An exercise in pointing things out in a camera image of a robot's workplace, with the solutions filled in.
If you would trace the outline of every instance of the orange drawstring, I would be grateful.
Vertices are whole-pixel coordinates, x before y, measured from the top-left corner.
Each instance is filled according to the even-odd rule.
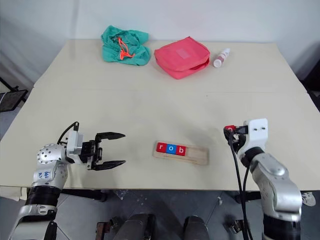
[[[121,60],[123,60],[124,57],[132,58],[135,55],[135,54],[132,54],[132,55],[129,54],[128,46],[121,40],[121,37],[118,37],[118,42],[119,42],[119,45],[120,45],[120,48],[121,48],[121,51],[120,51],[120,59]]]

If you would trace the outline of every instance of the tabletop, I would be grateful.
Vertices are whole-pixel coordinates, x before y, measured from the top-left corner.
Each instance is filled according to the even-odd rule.
[[[75,53],[78,45],[92,49],[98,45],[97,40],[69,41],[37,82],[0,142],[1,186],[30,186],[38,150],[55,143],[67,126],[78,121],[85,141],[100,132],[125,134],[121,139],[104,140],[100,146],[103,161],[126,163],[103,171],[72,164],[66,188],[236,190],[234,162],[223,127],[267,118],[266,151],[288,168],[290,178],[301,190],[319,189],[320,129],[316,126],[320,114],[274,44],[205,43],[210,49],[217,46],[215,53],[224,47],[234,52],[219,69],[210,65],[175,80],[154,65],[154,56],[142,67],[106,63],[87,49],[81,53],[83,58],[75,54],[77,57],[66,60],[71,43]],[[238,51],[248,51],[250,45],[256,53],[256,61],[252,61],[255,69],[264,69],[261,72],[269,76],[282,75],[278,84],[274,79],[266,84],[265,74],[258,78],[258,70],[250,77],[239,75],[237,71],[245,70],[238,66],[243,64],[237,58]],[[276,70],[278,74],[265,70],[274,63],[282,65]],[[224,75],[229,88],[219,79]],[[206,147],[208,165],[155,158],[156,141]],[[246,188],[258,190],[251,178]]]

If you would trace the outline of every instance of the blue letter block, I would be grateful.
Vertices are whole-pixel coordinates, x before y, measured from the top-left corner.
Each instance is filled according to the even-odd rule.
[[[173,144],[168,144],[166,146],[166,153],[167,154],[176,154],[176,150],[177,150],[177,145],[173,145]]]

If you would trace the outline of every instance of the white wall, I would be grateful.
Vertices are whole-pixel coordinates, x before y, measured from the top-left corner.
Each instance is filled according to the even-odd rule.
[[[108,25],[145,31],[151,39],[192,36],[199,41],[276,42],[301,79],[320,58],[319,0],[0,0],[0,3],[0,76],[14,76],[29,88],[67,39],[99,39]]]

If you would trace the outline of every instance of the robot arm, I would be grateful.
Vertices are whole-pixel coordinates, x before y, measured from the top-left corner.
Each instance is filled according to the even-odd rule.
[[[265,153],[268,140],[267,119],[245,121],[244,126],[224,128],[229,139],[236,134],[232,145],[261,193],[265,240],[299,240],[302,197],[290,180],[288,169],[271,154]]]
[[[69,132],[68,142],[61,142],[63,135]],[[119,139],[121,133],[97,133],[95,140],[83,142],[83,135],[78,133],[79,123],[75,122],[64,131],[58,143],[45,145],[37,153],[36,170],[33,183],[25,205],[20,209],[16,223],[10,234],[10,240],[55,240],[59,195],[68,177],[69,164],[83,164],[88,170],[106,170],[115,168],[126,161],[107,161],[102,159],[102,139]]]

